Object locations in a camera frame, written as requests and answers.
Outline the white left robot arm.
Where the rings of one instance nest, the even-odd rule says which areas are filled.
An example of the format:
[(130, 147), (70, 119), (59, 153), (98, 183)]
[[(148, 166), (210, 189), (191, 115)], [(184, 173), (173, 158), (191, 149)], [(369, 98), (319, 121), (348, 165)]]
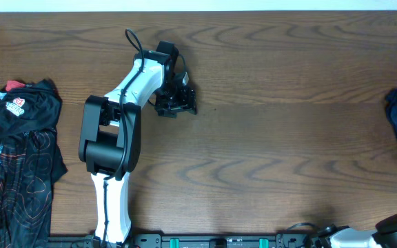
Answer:
[(159, 116), (198, 112), (187, 71), (174, 70), (179, 58), (176, 48), (141, 50), (117, 87), (85, 102), (79, 158), (95, 186), (94, 247), (122, 247), (130, 234), (128, 185), (141, 153), (142, 109), (151, 96), (156, 97), (152, 107)]

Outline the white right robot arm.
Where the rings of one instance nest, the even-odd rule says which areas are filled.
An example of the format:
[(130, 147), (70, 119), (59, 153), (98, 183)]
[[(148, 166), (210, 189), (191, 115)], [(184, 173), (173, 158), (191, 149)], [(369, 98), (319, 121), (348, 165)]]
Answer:
[(358, 231), (349, 226), (328, 226), (311, 235), (311, 248), (397, 248), (397, 214), (375, 225), (374, 230)]

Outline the black patterned garment pile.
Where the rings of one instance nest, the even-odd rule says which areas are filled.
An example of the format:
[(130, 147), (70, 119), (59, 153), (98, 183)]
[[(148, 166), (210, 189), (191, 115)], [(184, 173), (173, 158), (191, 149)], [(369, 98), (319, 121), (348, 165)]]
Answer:
[(54, 82), (0, 89), (0, 247), (45, 247), (53, 187), (66, 172), (57, 145), (62, 100)]

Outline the black mounting rail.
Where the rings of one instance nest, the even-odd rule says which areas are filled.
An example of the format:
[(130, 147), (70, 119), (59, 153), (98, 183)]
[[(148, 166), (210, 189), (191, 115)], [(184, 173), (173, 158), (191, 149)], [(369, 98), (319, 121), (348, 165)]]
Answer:
[(47, 247), (106, 247), (106, 248), (317, 248), (326, 247), (318, 238), (309, 234), (284, 233), (253, 236), (188, 236), (164, 234), (135, 234), (123, 242), (102, 242), (88, 235), (85, 237), (51, 237)]

